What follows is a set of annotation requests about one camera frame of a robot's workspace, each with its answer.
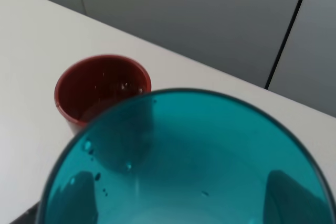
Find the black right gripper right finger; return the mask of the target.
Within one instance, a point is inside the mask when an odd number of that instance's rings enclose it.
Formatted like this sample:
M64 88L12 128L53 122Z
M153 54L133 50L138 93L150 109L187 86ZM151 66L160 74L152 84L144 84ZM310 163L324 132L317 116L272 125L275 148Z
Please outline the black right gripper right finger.
M269 173L264 223L333 223L328 205L280 170Z

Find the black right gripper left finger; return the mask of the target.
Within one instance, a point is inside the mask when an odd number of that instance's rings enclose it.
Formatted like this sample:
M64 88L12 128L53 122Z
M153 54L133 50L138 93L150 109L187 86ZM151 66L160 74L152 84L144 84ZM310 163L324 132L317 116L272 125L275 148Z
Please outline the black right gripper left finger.
M44 219L39 215L39 204L35 204L12 223L97 223L94 186L90 172L79 172L63 189L56 190Z

